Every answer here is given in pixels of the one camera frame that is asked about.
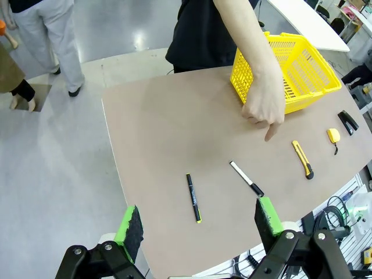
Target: green sponge pad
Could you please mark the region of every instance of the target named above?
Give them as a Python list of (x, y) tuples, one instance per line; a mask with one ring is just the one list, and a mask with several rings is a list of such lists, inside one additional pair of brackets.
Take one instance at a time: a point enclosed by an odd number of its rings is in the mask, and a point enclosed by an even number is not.
[(135, 262), (141, 241), (144, 240), (143, 236), (144, 229), (138, 208), (136, 206), (129, 206), (114, 241), (124, 247), (127, 257), (132, 263)]

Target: black shirt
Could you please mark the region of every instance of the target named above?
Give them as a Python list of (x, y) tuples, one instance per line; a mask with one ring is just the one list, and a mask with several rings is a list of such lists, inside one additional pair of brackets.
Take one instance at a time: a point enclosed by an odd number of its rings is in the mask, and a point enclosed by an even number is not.
[[(259, 0), (249, 1), (255, 8)], [(236, 51), (213, 0), (182, 0), (166, 55), (170, 63), (188, 70), (229, 66)]]
[(42, 0), (9, 0), (13, 13), (20, 13), (36, 5)]

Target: hand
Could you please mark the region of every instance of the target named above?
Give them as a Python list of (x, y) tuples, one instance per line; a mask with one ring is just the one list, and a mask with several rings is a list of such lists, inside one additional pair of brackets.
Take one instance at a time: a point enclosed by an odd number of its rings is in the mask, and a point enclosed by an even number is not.
[(284, 122), (285, 96), (282, 71), (275, 61), (262, 74), (253, 73), (242, 115), (257, 128), (269, 127), (265, 141), (277, 133)]

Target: gray floor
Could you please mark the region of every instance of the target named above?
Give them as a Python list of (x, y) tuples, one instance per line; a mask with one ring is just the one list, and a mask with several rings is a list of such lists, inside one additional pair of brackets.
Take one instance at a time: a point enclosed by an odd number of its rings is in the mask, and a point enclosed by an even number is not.
[[(117, 230), (126, 203), (101, 96), (106, 87), (171, 69), (165, 50), (141, 51), (169, 46), (180, 2), (76, 0), (82, 62), (136, 53), (84, 64), (86, 84), (75, 99), (61, 77), (43, 76), (53, 87), (41, 113), (11, 112), (10, 94), (0, 96), (1, 278), (53, 278), (68, 246), (92, 248)], [(260, 20), (272, 34), (295, 33), (266, 1)], [(353, 67), (344, 53), (322, 54), (341, 75)], [(28, 78), (44, 73), (22, 42), (12, 56)], [(138, 262), (145, 273), (142, 254)]]
[[(75, 0), (74, 24), (80, 62), (168, 47), (181, 0)], [(20, 42), (12, 57), (32, 78), (46, 71)], [(0, 41), (10, 47), (2, 37)]]

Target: black shoe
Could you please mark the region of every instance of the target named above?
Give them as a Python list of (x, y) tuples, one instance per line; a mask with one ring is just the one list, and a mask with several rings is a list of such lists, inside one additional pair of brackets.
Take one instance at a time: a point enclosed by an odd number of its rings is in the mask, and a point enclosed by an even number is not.
[(57, 76), (58, 74), (60, 74), (60, 68), (58, 68), (58, 70), (56, 72), (53, 73), (55, 76)]
[(81, 87), (79, 87), (75, 92), (70, 92), (69, 91), (69, 96), (70, 97), (76, 97), (77, 95), (79, 95), (80, 89), (81, 89)]

